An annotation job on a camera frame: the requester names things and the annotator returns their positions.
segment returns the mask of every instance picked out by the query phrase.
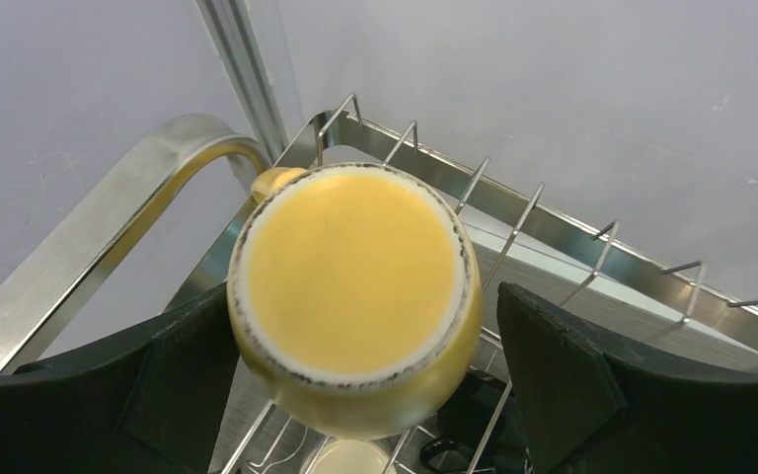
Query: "curved metal handle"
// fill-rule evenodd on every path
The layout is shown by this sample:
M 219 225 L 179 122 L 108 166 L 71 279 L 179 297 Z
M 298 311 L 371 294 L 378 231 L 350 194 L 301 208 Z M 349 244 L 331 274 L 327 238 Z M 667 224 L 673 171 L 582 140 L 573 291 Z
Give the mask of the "curved metal handle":
M 253 139 L 207 115 L 168 121 L 126 153 L 0 285 L 0 374 L 36 360 L 185 183 L 226 155 L 268 166 Z

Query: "black cup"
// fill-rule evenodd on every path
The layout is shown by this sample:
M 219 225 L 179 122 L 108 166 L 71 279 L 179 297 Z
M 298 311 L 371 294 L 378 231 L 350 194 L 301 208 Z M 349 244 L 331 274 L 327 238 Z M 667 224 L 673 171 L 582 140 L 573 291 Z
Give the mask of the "black cup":
M 506 383 L 482 370 L 467 372 L 460 386 L 437 411 L 441 436 L 419 451 L 419 462 L 434 474 L 463 474 L 440 469 L 437 458 L 454 451 L 471 461 L 481 443 Z M 524 474 L 527 442 L 515 396 L 510 393 L 475 468 L 480 474 Z

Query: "mug handle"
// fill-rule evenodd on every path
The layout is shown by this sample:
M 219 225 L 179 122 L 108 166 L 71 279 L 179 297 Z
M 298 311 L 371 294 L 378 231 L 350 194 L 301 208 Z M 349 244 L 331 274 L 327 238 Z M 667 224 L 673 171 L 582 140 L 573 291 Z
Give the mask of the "mug handle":
M 451 436 L 441 436 L 429 444 L 426 444 L 419 450 L 419 463 L 434 474 L 465 474 L 466 469 L 462 471 L 446 471 L 441 470 L 437 466 L 431 463 L 435 457 L 448 451 L 457 451 L 462 447 L 462 444 L 452 438 Z M 475 468 L 475 474 L 496 474 L 495 467 L 487 460 L 481 458 L 478 466 Z
M 286 168 L 278 166 L 260 173 L 251 183 L 251 196 L 257 204 L 271 196 L 278 188 L 306 173 L 303 168 Z

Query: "yellow mug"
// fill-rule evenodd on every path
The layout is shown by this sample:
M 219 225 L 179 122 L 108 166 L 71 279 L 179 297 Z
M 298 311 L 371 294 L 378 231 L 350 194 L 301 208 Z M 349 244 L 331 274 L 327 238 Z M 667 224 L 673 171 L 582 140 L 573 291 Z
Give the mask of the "yellow mug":
M 242 358 L 274 403 L 326 435 L 376 439 L 436 412 L 481 330 L 472 241 L 431 187 L 392 167 L 274 168 L 231 256 Z

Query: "gray wall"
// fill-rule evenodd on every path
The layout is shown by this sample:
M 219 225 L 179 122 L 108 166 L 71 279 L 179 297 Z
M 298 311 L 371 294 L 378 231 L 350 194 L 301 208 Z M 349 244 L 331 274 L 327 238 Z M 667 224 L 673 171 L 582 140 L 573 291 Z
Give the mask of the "gray wall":
M 276 5 L 306 117 L 356 92 L 369 119 L 417 119 L 424 144 L 758 297 L 758 1 Z
M 0 0 L 0 282 L 143 135 L 192 112 L 251 133 L 195 2 Z M 226 163 L 206 168 L 52 351 L 160 311 L 243 199 Z

